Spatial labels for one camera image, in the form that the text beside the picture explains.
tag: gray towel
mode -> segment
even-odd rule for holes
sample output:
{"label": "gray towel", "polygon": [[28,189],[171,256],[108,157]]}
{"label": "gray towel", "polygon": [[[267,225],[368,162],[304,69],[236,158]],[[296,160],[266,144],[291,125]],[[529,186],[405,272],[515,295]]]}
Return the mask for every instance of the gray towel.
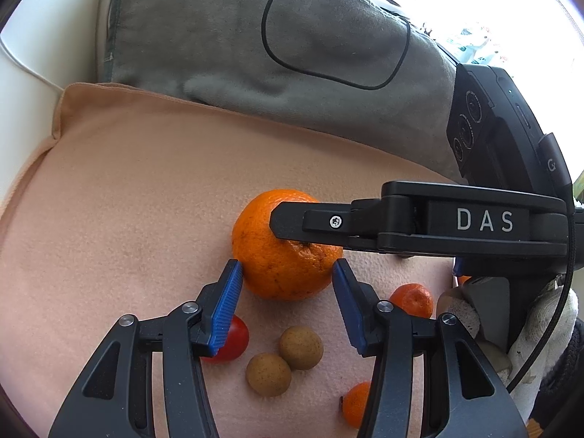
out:
{"label": "gray towel", "polygon": [[[112,0],[103,79],[260,115],[460,174],[446,139],[454,66],[412,29],[385,88],[354,89],[285,69],[266,54],[267,0]],[[267,37],[303,69],[374,86],[389,77],[407,27],[369,0],[274,0]]]}

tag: beige blanket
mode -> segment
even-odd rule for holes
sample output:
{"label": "beige blanket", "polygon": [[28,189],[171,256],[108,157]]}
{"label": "beige blanket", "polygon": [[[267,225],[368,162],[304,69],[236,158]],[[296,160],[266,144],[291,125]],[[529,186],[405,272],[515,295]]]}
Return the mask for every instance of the beige blanket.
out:
{"label": "beige blanket", "polygon": [[[57,107],[54,136],[22,171],[0,218],[0,383],[39,436],[116,319],[166,315],[216,281],[230,233],[256,194],[298,188],[322,201],[377,197],[383,182],[444,180],[395,156],[302,128],[122,86],[74,84]],[[358,278],[387,298],[424,283],[437,298],[452,261],[346,252]],[[222,438],[349,438],[339,396],[368,380],[373,359],[349,345],[332,287],[296,303],[244,289],[237,314],[247,351],[204,365]],[[311,326],[322,362],[294,372],[281,397],[244,378],[249,359],[275,351],[282,331]],[[160,359],[154,371],[158,436],[164,429]],[[419,433],[416,363],[412,433]]]}

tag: white glove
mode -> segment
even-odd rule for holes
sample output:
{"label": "white glove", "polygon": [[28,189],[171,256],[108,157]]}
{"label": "white glove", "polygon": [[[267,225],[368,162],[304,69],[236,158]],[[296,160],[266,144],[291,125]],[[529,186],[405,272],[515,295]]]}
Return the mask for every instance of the white glove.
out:
{"label": "white glove", "polygon": [[[481,325],[479,316],[474,308],[462,298],[460,291],[457,290],[458,288],[449,290],[440,297],[436,306],[436,313],[438,315],[447,311],[455,314],[471,336],[475,338]],[[556,309],[561,291],[562,287],[547,291],[536,300],[535,305],[528,314],[525,326],[507,355],[495,345],[479,342],[481,349],[483,349],[506,386],[525,363],[539,338],[543,335]],[[511,392],[511,397],[515,401],[523,421],[526,423],[529,420],[542,379],[554,367],[568,346],[576,322],[577,312],[578,300],[576,294],[570,290],[566,306],[550,340],[525,377]]]}

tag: small orange fruit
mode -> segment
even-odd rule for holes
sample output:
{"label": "small orange fruit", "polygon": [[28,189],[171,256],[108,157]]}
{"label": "small orange fruit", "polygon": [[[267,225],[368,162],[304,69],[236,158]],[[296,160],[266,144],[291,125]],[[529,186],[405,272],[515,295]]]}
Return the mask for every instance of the small orange fruit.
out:
{"label": "small orange fruit", "polygon": [[294,189],[274,189],[253,199],[231,232],[233,257],[243,265],[247,288],[267,300],[303,300],[331,282],[332,265],[343,248],[285,241],[270,229],[270,215],[283,201],[317,203]]}
{"label": "small orange fruit", "polygon": [[353,428],[359,428],[361,426],[370,388],[370,382],[361,382],[349,390],[343,397],[343,404],[341,406],[343,417],[345,417],[347,423]]}
{"label": "small orange fruit", "polygon": [[430,318],[434,311],[431,293],[419,283],[401,285],[389,297],[389,301],[412,316]]}

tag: cherry tomato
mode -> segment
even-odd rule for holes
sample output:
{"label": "cherry tomato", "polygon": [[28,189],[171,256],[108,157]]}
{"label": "cherry tomato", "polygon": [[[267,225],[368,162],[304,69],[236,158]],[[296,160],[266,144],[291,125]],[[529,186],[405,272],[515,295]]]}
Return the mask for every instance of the cherry tomato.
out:
{"label": "cherry tomato", "polygon": [[225,345],[217,352],[215,357],[201,357],[201,359],[213,364],[234,360],[243,354],[247,349],[247,344],[249,344],[249,329],[247,329],[241,318],[233,315]]}

